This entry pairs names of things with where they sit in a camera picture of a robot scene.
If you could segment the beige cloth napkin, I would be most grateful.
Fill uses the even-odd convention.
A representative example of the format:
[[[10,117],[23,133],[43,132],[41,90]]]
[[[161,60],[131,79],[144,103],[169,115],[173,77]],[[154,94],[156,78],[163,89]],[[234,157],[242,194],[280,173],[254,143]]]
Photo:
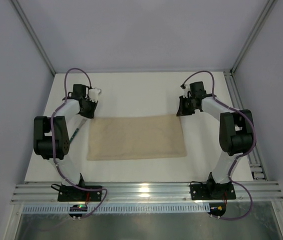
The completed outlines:
[[[173,114],[99,117],[89,124],[89,161],[142,160],[187,156],[183,128]]]

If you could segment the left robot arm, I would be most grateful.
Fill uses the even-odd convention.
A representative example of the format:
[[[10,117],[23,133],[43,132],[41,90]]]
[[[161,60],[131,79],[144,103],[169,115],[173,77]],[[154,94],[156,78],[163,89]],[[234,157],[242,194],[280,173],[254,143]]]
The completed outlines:
[[[37,116],[33,123],[33,150],[47,160],[61,178],[59,193],[63,197],[79,197],[88,192],[85,181],[69,156],[71,140],[67,123],[75,116],[93,119],[102,90],[74,84],[66,92],[62,104],[51,116]]]

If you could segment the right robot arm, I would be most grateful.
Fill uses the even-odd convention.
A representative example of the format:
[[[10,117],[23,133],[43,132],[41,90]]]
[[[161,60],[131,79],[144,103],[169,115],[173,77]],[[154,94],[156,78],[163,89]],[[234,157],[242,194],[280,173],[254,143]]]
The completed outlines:
[[[189,185],[192,200],[234,200],[236,193],[230,180],[243,154],[256,145],[253,117],[248,109],[238,110],[227,106],[212,93],[207,93],[203,82],[182,84],[178,117],[204,112],[219,122],[218,141],[221,154],[216,167],[206,182],[192,181]]]

